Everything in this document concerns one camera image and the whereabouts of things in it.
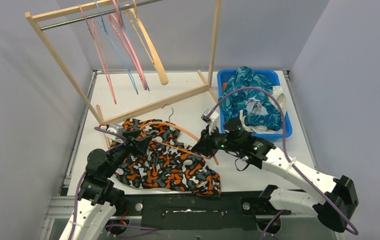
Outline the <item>orange camouflage shorts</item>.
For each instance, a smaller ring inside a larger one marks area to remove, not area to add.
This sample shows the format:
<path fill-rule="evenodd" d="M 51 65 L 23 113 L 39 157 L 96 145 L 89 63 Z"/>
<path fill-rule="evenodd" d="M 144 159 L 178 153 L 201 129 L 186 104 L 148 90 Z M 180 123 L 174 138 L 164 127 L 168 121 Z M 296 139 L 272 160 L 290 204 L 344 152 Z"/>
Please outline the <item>orange camouflage shorts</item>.
<path fill-rule="evenodd" d="M 191 192 L 200 197 L 221 195 L 220 175 L 211 169 L 205 158 L 191 152 L 191 146 L 179 142 L 182 132 L 189 131 L 160 119 L 130 118 L 124 130 L 140 130 L 139 138 L 152 137 L 143 156 L 126 158 L 114 173 L 122 184 L 136 189 L 163 188 Z"/>

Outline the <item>dark blue leaf print shorts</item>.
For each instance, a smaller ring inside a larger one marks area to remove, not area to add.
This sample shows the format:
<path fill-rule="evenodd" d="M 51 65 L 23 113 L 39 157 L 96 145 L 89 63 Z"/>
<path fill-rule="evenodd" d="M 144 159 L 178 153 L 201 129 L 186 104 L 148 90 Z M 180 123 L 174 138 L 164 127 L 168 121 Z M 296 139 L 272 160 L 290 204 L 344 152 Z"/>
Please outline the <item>dark blue leaf print shorts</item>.
<path fill-rule="evenodd" d="M 244 87 L 262 88 L 270 95 L 274 95 L 282 90 L 278 83 L 278 76 L 274 71 L 257 72 L 247 66 L 241 66 L 230 75 L 219 99 Z M 243 117 L 247 127 L 266 127 L 272 131 L 279 131 L 282 128 L 282 118 L 276 104 L 259 90 L 245 89 L 235 92 L 220 103 L 220 108 L 225 121 Z"/>

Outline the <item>wooden hanger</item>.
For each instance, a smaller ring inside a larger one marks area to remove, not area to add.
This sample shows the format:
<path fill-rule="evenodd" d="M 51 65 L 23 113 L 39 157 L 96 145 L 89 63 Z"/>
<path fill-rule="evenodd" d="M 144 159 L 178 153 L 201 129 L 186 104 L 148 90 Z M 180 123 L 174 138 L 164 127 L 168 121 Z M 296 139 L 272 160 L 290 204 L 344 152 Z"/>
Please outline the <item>wooden hanger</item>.
<path fill-rule="evenodd" d="M 131 7 L 126 11 L 126 14 L 154 69 L 157 71 L 160 83 L 162 85 L 167 85 L 169 83 L 168 76 L 149 34 L 138 16 L 137 2 L 135 0 L 132 0 L 132 4 L 128 4 L 126 7 Z"/>

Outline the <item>white shorts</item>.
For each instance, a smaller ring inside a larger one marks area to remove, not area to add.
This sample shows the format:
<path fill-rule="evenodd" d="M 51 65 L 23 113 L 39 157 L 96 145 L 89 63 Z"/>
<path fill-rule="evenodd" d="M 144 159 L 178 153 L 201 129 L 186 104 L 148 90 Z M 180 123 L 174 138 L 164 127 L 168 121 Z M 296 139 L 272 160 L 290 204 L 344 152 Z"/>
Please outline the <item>white shorts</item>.
<path fill-rule="evenodd" d="M 284 113 L 287 112 L 287 99 L 285 94 L 283 93 L 283 89 L 281 86 L 273 86 L 273 93 L 272 96 L 277 100 L 280 107 L 284 111 Z M 245 125 L 246 116 L 244 115 L 244 111 L 240 110 L 239 113 L 239 119 L 242 122 L 242 128 L 248 132 L 254 133 L 254 134 L 281 134 L 283 131 L 282 129 L 279 130 L 273 130 L 271 128 L 268 128 L 265 125 Z"/>

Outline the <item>thick pink hanger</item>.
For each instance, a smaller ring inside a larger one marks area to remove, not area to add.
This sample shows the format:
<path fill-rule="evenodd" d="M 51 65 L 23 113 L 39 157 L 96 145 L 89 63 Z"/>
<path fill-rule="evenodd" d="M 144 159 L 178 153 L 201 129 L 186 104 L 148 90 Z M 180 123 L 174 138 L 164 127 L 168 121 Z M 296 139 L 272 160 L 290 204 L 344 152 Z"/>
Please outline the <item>thick pink hanger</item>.
<path fill-rule="evenodd" d="M 126 50 L 128 56 L 130 57 L 132 63 L 134 64 L 144 90 L 150 91 L 150 88 L 149 88 L 149 85 L 146 81 L 146 77 L 145 77 L 144 72 L 142 70 L 140 61 L 139 61 L 139 59 L 135 53 L 135 50 L 134 50 L 134 48 L 130 42 L 128 34 L 126 33 L 126 30 L 124 28 L 122 15 L 121 15 L 121 11 L 120 11 L 118 1 L 112 0 L 112 3 L 114 5 L 114 13 L 111 13 L 108 17 L 109 21 L 111 23 L 111 26 L 112 26 L 113 30 L 115 31 L 115 33 L 117 34 L 119 40 L 121 41 L 124 49 Z"/>

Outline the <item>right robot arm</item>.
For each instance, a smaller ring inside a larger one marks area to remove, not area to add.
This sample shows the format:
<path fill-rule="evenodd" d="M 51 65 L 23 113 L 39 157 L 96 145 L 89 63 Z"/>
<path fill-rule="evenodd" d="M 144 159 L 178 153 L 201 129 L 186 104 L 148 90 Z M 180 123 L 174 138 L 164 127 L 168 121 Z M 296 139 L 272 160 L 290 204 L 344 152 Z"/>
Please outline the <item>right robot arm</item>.
<path fill-rule="evenodd" d="M 327 228 L 343 233 L 348 230 L 359 199 L 354 182 L 343 175 L 337 178 L 311 168 L 266 139 L 253 136 L 242 128 L 239 119 L 225 123 L 225 132 L 207 125 L 192 151 L 212 157 L 223 150 L 236 153 L 249 165 L 274 173 L 299 190 L 268 185 L 260 195 L 261 211 L 291 211 L 317 217 Z"/>

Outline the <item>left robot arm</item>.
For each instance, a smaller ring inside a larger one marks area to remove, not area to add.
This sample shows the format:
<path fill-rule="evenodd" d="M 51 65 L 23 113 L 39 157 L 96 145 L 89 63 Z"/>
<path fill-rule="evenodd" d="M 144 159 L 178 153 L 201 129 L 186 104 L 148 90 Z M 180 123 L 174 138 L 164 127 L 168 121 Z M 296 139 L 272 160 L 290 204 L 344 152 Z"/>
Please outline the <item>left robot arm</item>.
<path fill-rule="evenodd" d="M 87 156 L 71 217 L 60 236 L 62 240 L 96 240 L 109 227 L 110 218 L 126 210 L 125 193 L 110 178 L 126 158 L 146 155 L 153 137 L 140 137 L 138 130 L 112 135 L 111 148 L 97 148 Z"/>

